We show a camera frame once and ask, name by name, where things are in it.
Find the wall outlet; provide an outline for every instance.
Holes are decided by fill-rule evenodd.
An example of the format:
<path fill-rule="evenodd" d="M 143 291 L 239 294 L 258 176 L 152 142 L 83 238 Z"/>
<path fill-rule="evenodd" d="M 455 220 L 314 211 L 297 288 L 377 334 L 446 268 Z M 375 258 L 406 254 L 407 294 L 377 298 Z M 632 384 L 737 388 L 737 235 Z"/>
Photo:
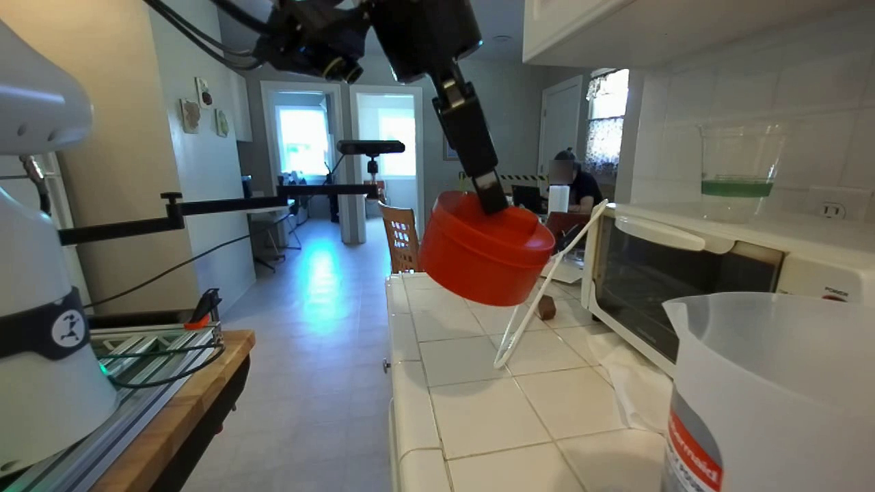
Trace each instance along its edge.
<path fill-rule="evenodd" d="M 861 220 L 871 211 L 872 187 L 813 186 L 807 211 L 824 219 Z"/>

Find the chair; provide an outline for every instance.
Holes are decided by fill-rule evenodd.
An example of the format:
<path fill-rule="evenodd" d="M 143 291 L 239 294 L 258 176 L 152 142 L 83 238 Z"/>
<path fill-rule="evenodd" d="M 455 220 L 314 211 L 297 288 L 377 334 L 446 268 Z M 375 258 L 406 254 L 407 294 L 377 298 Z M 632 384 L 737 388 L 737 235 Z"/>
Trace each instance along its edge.
<path fill-rule="evenodd" d="M 392 273 L 418 269 L 418 235 L 410 208 L 380 204 Z"/>

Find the white cabinet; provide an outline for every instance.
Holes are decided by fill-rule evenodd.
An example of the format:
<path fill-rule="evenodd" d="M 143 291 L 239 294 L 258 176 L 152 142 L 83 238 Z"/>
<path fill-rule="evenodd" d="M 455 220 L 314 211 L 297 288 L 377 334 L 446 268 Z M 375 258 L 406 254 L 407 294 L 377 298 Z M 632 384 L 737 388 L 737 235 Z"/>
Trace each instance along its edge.
<path fill-rule="evenodd" d="M 526 0 L 524 59 L 659 64 L 867 0 Z"/>

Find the ceiling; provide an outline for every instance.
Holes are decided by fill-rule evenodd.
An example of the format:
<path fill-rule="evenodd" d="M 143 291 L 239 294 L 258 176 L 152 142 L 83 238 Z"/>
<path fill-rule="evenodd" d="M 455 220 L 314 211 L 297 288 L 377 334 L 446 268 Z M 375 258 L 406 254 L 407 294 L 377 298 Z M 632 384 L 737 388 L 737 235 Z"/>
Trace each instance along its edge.
<path fill-rule="evenodd" d="M 245 7 L 256 18 L 269 18 L 273 0 L 232 0 L 232 4 Z M 483 37 L 485 37 L 476 56 L 521 63 L 524 59 L 524 0 L 472 0 L 472 7 L 478 18 Z M 250 27 L 230 18 L 227 12 L 219 12 L 219 25 L 223 25 L 223 41 L 230 49 L 256 47 L 258 36 Z M 370 32 L 366 56 L 375 56 L 375 55 L 384 55 L 384 51 L 375 36 Z"/>

